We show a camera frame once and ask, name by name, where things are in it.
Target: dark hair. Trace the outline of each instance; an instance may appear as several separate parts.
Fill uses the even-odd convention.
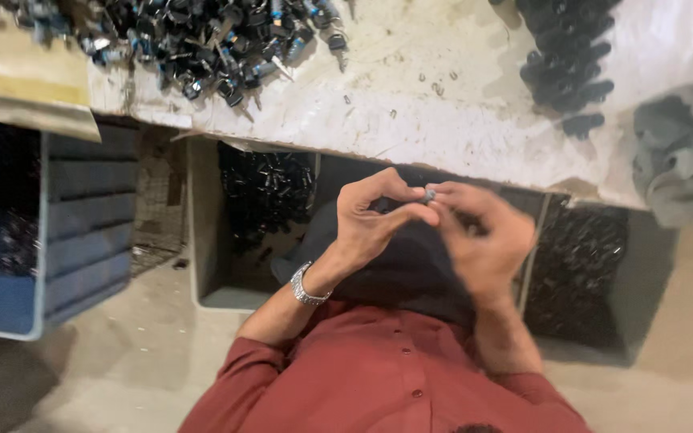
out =
[[[459,426],[452,433],[501,433],[501,430],[493,425],[467,424]]]

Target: dirty table surface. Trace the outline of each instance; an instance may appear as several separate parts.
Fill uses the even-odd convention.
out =
[[[631,180],[631,114],[640,102],[693,83],[693,0],[622,2],[612,11],[617,23],[604,38],[613,50],[601,61],[601,78],[612,79],[616,88],[605,103],[588,107],[604,113],[607,123],[584,142],[567,138],[557,115],[534,107],[519,76],[534,39],[511,2],[356,0],[354,20],[347,2],[334,2],[349,37],[346,72],[323,38],[315,37],[294,65],[295,82],[279,74],[266,78],[257,97],[245,95],[245,113],[217,95],[190,103],[176,89],[162,93],[153,71],[140,65],[134,71],[99,69],[75,60],[77,50],[61,52],[70,57],[65,67],[27,54],[18,59],[34,65],[36,72],[28,73],[40,82],[80,89],[70,101],[66,92],[48,96],[59,105],[131,115],[235,143],[415,164],[644,206]],[[0,36],[0,62],[10,55],[8,40]],[[44,52],[25,45],[18,49]]]

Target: metal key blade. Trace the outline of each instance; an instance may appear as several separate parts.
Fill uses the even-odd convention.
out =
[[[282,60],[280,60],[276,55],[272,56],[272,63],[280,70],[282,71],[283,75],[288,77],[290,81],[295,82],[294,76],[291,75],[291,73],[288,71],[288,68],[283,65]]]

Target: silver wristwatch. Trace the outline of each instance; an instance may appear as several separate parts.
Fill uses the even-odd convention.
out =
[[[296,297],[297,300],[301,301],[303,304],[306,305],[321,305],[323,302],[328,300],[330,297],[330,294],[333,293],[331,290],[328,292],[327,295],[325,296],[312,296],[308,294],[305,290],[303,290],[303,284],[301,281],[303,280],[303,274],[306,272],[309,267],[312,266],[312,261],[308,261],[301,265],[301,267],[294,273],[293,278],[290,279],[290,285],[293,286],[294,289],[294,296]]]

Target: pile of locks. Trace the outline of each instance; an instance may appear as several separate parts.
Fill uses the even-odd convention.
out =
[[[71,14],[55,0],[0,5],[33,30],[35,42],[76,37],[93,63],[134,59],[157,70],[160,89],[175,83],[189,100],[216,91],[234,107],[243,90],[276,70],[293,79],[289,67],[316,30],[345,66],[346,38],[332,25],[340,14],[331,0],[86,0],[67,6]]]

